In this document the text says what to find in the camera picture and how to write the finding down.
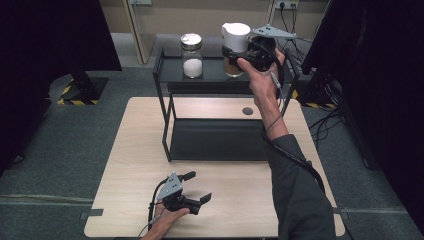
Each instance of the jar lid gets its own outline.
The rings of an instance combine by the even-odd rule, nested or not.
[[[202,47],[202,37],[195,33],[187,33],[181,37],[181,47],[184,50],[194,51]]]

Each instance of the yellow and black hazard tape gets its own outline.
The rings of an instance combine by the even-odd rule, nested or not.
[[[292,97],[297,99],[298,93],[296,90],[293,91]],[[336,106],[332,103],[327,104],[317,104],[317,103],[300,103],[302,107],[312,107],[312,108],[336,108]]]
[[[67,98],[66,95],[70,93],[70,91],[77,91],[79,93],[79,90],[75,90],[72,88],[76,88],[74,79],[71,79],[69,84],[65,87],[65,89],[62,92],[62,95],[57,101],[58,104],[70,104],[70,105],[96,105],[99,102],[99,99],[78,99],[78,97],[75,98]]]

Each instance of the black sleeve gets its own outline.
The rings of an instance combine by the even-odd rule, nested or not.
[[[306,161],[293,135],[279,137],[272,143]],[[264,148],[272,172],[278,238],[335,239],[332,206],[312,175],[270,145]]]

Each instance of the glass jar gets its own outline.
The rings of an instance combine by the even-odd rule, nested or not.
[[[181,58],[186,77],[198,78],[202,75],[202,38],[198,34],[188,33],[181,37]]]

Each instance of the light wood surface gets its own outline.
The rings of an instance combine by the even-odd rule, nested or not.
[[[178,117],[260,119],[252,98],[174,98],[174,102]],[[245,107],[252,108],[254,114],[244,115]],[[327,197],[336,207],[300,105],[295,100],[289,104],[285,121],[307,159],[321,174]],[[277,236],[271,172],[266,161],[174,160],[169,163],[161,143],[163,127],[158,98],[129,100],[92,206],[104,211],[102,216],[88,218],[87,236],[137,236],[147,224],[148,206],[158,183],[172,172],[190,171],[196,171],[197,176],[182,183],[183,194],[199,200],[211,192],[212,199],[201,207],[199,215],[180,219],[168,237]],[[334,217],[336,235],[341,236],[345,231],[341,217],[337,214]]]

